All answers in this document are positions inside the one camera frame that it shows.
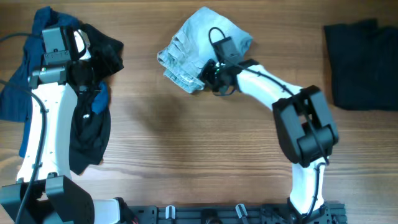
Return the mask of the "light blue denim shorts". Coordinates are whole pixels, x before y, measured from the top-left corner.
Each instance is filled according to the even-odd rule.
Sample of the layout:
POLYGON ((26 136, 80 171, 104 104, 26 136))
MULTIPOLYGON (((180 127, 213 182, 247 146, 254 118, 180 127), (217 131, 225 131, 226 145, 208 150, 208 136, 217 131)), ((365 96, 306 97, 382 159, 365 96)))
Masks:
POLYGON ((240 54, 245 54, 253 40, 228 18, 202 7, 190 16, 172 37, 170 44, 157 53, 158 62, 165 67, 164 76, 177 86, 193 93, 203 90, 205 84, 199 79, 207 61, 216 60, 211 46, 223 36, 232 37, 240 54))

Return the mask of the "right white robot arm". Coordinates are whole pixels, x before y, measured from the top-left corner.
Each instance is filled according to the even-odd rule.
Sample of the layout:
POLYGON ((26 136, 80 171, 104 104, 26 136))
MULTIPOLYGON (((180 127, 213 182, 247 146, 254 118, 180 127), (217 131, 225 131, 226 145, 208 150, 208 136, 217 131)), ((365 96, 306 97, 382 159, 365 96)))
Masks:
POLYGON ((239 63, 209 60, 200 80, 221 96, 232 87, 272 111, 279 146, 292 163, 289 205, 299 219, 311 219, 324 204, 323 174, 339 140, 321 89, 289 84, 255 60, 239 63))

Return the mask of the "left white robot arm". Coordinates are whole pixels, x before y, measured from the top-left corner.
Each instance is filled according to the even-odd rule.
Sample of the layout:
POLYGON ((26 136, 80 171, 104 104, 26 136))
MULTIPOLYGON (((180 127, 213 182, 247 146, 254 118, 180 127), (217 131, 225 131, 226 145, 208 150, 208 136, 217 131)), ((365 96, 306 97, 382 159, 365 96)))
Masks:
POLYGON ((89 60, 51 63, 29 80, 32 121, 15 184, 1 189, 1 205, 16 223, 121 223, 120 201, 95 200, 74 183, 85 169, 78 154, 102 160, 109 141, 109 108, 93 102, 97 85, 89 60))

